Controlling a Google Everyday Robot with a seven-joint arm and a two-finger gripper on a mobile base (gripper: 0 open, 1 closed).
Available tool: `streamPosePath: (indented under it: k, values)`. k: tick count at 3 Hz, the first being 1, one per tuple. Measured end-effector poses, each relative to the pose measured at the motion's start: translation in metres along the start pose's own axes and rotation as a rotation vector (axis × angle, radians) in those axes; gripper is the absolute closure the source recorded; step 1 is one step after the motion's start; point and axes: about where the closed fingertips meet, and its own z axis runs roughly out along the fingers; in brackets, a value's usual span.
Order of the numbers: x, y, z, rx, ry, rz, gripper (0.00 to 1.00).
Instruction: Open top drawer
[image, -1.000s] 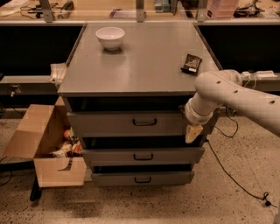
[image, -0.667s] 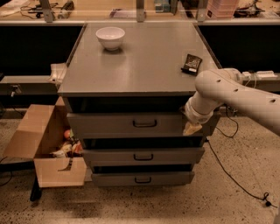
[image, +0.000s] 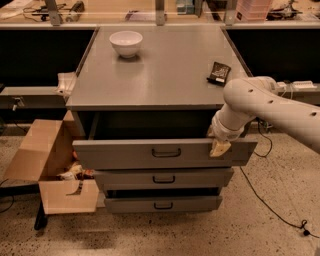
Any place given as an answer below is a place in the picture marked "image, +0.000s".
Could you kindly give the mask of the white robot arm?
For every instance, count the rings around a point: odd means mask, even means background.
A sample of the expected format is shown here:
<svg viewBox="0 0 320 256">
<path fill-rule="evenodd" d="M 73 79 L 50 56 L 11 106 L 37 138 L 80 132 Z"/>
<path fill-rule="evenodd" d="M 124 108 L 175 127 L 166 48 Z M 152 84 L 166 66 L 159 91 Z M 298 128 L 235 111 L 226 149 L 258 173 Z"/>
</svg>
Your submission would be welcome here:
<svg viewBox="0 0 320 256">
<path fill-rule="evenodd" d="M 220 157 L 256 117 L 320 153 L 320 108 L 277 95 L 270 77 L 230 80 L 223 88 L 223 107 L 216 112 L 207 136 L 213 139 L 209 155 Z"/>
</svg>

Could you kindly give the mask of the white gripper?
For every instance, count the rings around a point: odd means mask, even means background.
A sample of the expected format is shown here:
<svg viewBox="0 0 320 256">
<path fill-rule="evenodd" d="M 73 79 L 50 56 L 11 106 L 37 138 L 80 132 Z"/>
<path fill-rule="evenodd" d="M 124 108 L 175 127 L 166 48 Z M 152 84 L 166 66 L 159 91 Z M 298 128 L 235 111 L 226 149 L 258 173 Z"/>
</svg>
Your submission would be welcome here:
<svg viewBox="0 0 320 256">
<path fill-rule="evenodd" d="M 220 120 L 220 114 L 215 114 L 207 131 L 208 138 L 216 138 L 212 142 L 210 156 L 220 157 L 226 153 L 231 147 L 231 143 L 228 141 L 238 139 L 243 131 L 244 127 L 238 129 L 227 128 Z"/>
</svg>

